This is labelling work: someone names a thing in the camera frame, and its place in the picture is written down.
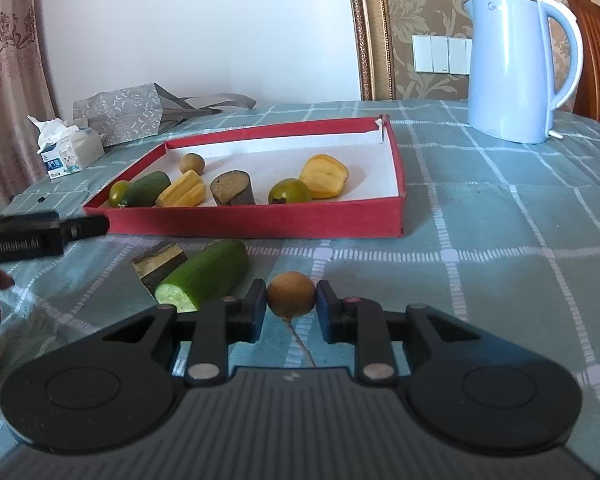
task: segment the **gray paper bag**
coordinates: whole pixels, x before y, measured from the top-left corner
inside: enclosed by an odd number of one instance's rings
[[[131,86],[74,102],[74,120],[86,117],[89,126],[100,134],[103,146],[112,146],[163,133],[192,117],[219,114],[213,107],[253,108],[256,101],[241,94],[216,94],[214,104],[194,108],[156,83]]]

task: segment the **green tomato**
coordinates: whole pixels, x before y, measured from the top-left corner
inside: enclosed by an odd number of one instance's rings
[[[269,191],[270,204],[310,202],[311,192],[307,185],[297,178],[281,180]]]
[[[126,190],[129,189],[131,183],[128,180],[119,180],[111,189],[109,189],[109,203],[112,207],[118,207],[122,201],[122,197],[125,195]]]

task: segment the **kettle spout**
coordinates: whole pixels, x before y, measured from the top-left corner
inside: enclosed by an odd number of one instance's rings
[[[474,13],[474,1],[473,0],[465,0],[462,4],[462,8],[469,15],[469,18],[473,19],[472,14]]]

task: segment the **twig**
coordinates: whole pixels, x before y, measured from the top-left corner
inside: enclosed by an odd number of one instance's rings
[[[296,343],[298,343],[298,346],[302,350],[304,357],[306,357],[307,360],[311,363],[311,366],[315,368],[316,366],[314,358],[312,357],[311,352],[309,352],[309,349],[302,342],[302,339],[300,339],[300,336],[296,333],[296,329],[294,329],[294,326],[291,324],[291,320],[285,319],[284,322],[289,332],[291,332],[291,336],[296,340]]]

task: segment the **red box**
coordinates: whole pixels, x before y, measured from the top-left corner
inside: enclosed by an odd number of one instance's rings
[[[143,171],[146,173],[170,168],[170,164],[176,164],[173,162],[174,158],[183,148],[193,146],[197,146],[195,151],[201,154],[202,150],[226,152],[224,158],[217,157],[216,173],[220,171],[218,168],[227,164],[222,171],[243,169],[231,166],[231,160],[246,160],[251,161],[252,165],[256,164],[261,171],[250,172],[256,205],[215,206],[211,199],[211,203],[207,200],[203,205],[189,208],[106,206],[113,183],[132,180]],[[278,151],[278,156],[275,151],[267,150],[267,146]],[[340,154],[345,160],[339,160],[349,168],[347,186],[353,189],[349,191],[346,187],[341,195],[342,200],[336,198],[283,205],[269,205],[266,199],[264,203],[262,200],[258,201],[258,196],[266,196],[270,189],[269,184],[265,186],[267,177],[279,180],[297,177],[298,168],[308,159],[308,152],[335,153],[336,158]],[[364,153],[365,156],[356,156],[356,153]],[[367,163],[367,159],[374,156],[379,158],[368,162],[371,166],[365,168],[364,164],[358,164],[362,160]],[[353,163],[348,164],[346,157]],[[209,162],[213,159],[205,156],[205,160],[207,165],[202,177],[208,185],[216,175],[212,168],[214,163]],[[173,180],[177,174],[173,172],[177,170],[170,171]],[[263,173],[263,182],[258,186],[257,175],[260,173]],[[366,192],[365,189],[371,191],[372,198],[361,196]],[[355,199],[347,200],[346,196]],[[87,214],[104,213],[109,218],[109,232],[120,234],[210,238],[393,238],[402,235],[405,199],[402,161],[389,117],[384,115],[380,118],[254,126],[167,140],[91,198],[84,205],[84,211]]]

